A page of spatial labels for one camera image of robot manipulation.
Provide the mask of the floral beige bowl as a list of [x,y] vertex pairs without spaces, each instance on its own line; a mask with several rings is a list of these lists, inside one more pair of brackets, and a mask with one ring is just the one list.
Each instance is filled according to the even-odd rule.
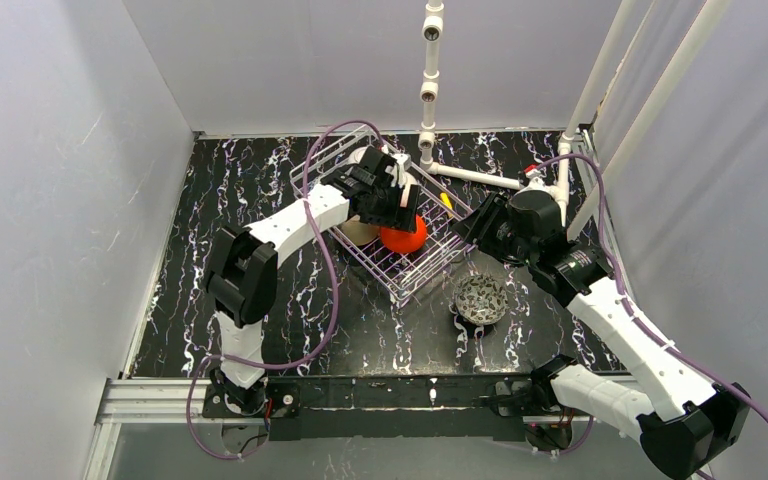
[[378,226],[362,222],[358,215],[341,223],[338,229],[356,246],[365,246],[375,241],[380,231]]

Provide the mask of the white wire dish rack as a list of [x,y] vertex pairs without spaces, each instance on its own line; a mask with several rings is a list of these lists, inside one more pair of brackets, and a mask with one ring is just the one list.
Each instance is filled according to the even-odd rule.
[[350,194],[350,223],[370,228],[363,243],[343,223],[330,235],[402,307],[471,250],[454,231],[470,208],[411,157],[352,121],[323,137],[291,170],[294,193],[322,181]]

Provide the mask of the glossy orange bowl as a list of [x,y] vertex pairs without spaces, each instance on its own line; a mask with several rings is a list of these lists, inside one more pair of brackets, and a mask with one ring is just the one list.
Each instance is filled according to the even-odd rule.
[[425,221],[417,215],[414,232],[381,227],[379,238],[388,250],[398,254],[411,254],[419,251],[425,245],[428,231]]

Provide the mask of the brown leaf patterned bowl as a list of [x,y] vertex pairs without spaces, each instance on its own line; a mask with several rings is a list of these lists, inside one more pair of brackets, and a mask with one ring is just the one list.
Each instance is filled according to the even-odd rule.
[[453,302],[457,313],[476,326],[498,323],[508,312],[506,287],[487,274],[467,275],[455,284]]

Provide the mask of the white ribbed bowl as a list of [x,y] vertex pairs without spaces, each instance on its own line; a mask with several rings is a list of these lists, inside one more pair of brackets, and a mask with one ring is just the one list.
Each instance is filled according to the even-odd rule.
[[398,184],[404,191],[409,191],[410,188],[416,184],[416,179],[412,174],[403,172],[399,176]]

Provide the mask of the plain white bowl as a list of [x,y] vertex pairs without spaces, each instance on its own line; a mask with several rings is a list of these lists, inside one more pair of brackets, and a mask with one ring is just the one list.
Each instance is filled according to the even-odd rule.
[[366,154],[366,151],[368,150],[368,146],[359,147],[355,150],[353,150],[346,160],[347,165],[359,165],[364,155]]

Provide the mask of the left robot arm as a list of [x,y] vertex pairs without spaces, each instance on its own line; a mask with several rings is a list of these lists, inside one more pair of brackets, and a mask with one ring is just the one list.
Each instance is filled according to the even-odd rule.
[[244,390],[264,375],[262,320],[277,294],[278,269],[297,250],[348,220],[413,233],[419,187],[405,154],[356,149],[301,197],[241,231],[221,229],[213,242],[205,289],[220,322],[220,371]]

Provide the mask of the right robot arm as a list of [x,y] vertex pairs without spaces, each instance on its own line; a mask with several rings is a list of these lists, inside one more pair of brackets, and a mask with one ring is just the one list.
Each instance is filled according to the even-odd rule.
[[530,374],[532,388],[549,403],[582,410],[634,438],[671,479],[691,477],[736,443],[749,413],[745,391],[707,379],[671,355],[665,340],[646,334],[642,315],[618,290],[606,252],[568,239],[550,194],[492,194],[453,229],[499,262],[526,267],[639,385],[625,387],[557,355]]

